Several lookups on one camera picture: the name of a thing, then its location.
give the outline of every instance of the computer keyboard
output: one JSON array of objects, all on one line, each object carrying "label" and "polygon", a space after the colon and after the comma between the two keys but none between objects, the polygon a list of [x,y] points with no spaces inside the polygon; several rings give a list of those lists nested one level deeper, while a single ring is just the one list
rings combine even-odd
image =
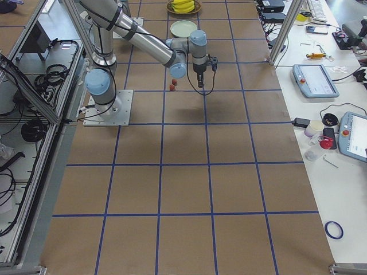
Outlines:
[{"label": "computer keyboard", "polygon": [[327,18],[322,10],[322,3],[320,0],[307,0],[312,19],[319,22],[327,22]]}]

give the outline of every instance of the white desk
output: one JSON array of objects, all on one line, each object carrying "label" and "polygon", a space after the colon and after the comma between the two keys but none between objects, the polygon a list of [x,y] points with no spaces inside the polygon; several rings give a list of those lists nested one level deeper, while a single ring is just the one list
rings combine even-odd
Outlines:
[{"label": "white desk", "polygon": [[[336,24],[327,6],[324,8],[324,12],[330,18],[329,23],[332,25]],[[330,104],[350,102],[367,108],[367,90],[361,83],[355,82],[352,77],[337,82],[336,87],[340,93],[340,96],[337,98],[305,98],[294,81],[291,67],[293,64],[323,64],[327,67],[346,66],[349,72],[357,69],[359,64],[351,51],[339,50],[330,32],[327,36],[320,34],[306,35],[304,26],[294,26],[288,37],[290,48],[276,72],[292,119],[295,117],[320,119],[319,111]],[[305,54],[312,52],[312,50],[306,47],[312,47],[313,45],[300,46],[300,43],[309,43],[306,41],[310,38],[320,42],[326,53],[334,56],[335,61],[306,60]],[[328,68],[333,79],[347,75],[346,73],[331,72],[330,69]],[[327,110],[327,112],[333,113],[339,118],[346,111],[363,114],[362,110],[348,105],[330,107]],[[305,150],[310,148],[308,145],[309,139],[303,134],[302,129],[295,128],[295,134],[303,155]],[[342,239],[334,240],[327,238],[331,252],[336,263],[367,263],[367,163],[341,155],[338,153],[338,150],[329,150],[327,159],[337,165],[339,169],[333,167],[322,158],[314,162],[305,159],[304,164],[323,224],[328,221],[336,221],[344,229],[344,237]]]}]

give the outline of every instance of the light blue cap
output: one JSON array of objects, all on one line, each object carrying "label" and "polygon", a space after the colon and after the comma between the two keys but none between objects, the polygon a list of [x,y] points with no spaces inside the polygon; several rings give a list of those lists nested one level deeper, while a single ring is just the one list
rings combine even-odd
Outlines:
[{"label": "light blue cap", "polygon": [[110,77],[101,69],[93,69],[85,76],[85,86],[92,95],[103,95],[110,87]]},{"label": "light blue cap", "polygon": [[171,39],[167,39],[167,40],[166,40],[166,45],[167,45],[168,47],[171,47],[171,43],[172,43],[172,38],[171,38]]},{"label": "light blue cap", "polygon": [[170,67],[170,74],[174,78],[182,78],[186,75],[187,67],[183,62],[176,63]]},{"label": "light blue cap", "polygon": [[190,41],[197,46],[205,46],[206,33],[203,30],[195,30],[190,34]]}]

